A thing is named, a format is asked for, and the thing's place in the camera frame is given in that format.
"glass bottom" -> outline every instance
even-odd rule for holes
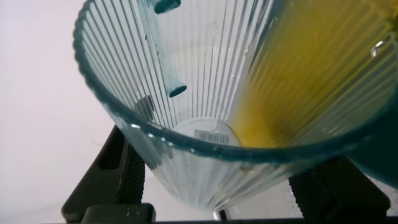
[[[176,125],[173,131],[203,141],[240,146],[234,131],[223,120],[209,117],[190,118]]]

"ribbed glass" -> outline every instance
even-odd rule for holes
[[[176,197],[217,210],[370,140],[396,102],[392,1],[89,0],[80,70]]]

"white wall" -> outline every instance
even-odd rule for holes
[[[84,84],[82,0],[0,0],[0,220],[59,207],[113,122]]]

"container rim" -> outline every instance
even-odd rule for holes
[[[168,143],[179,150],[188,151],[199,156],[214,157],[215,159],[224,161],[247,161],[254,163],[288,163],[297,159],[328,158],[357,148],[361,143],[372,139],[384,124],[388,122],[389,118],[394,115],[394,108],[398,102],[397,86],[386,105],[362,126],[354,128],[341,136],[303,146],[276,148],[229,146],[201,141],[169,129],[161,128],[156,124],[144,121],[117,100],[98,80],[91,69],[84,54],[82,27],[85,21],[85,12],[89,9],[90,3],[94,1],[87,0],[84,3],[83,8],[78,14],[78,19],[75,22],[75,30],[73,31],[75,60],[78,63],[79,71],[83,75],[86,84],[103,106],[110,110],[113,115],[121,118],[132,128],[139,128],[143,133],[154,135],[153,138],[162,138],[165,144]]]

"barcode label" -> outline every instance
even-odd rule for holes
[[[227,134],[214,133],[211,131],[195,130],[195,132],[193,133],[193,137],[208,142],[221,144],[229,143],[229,136]]]

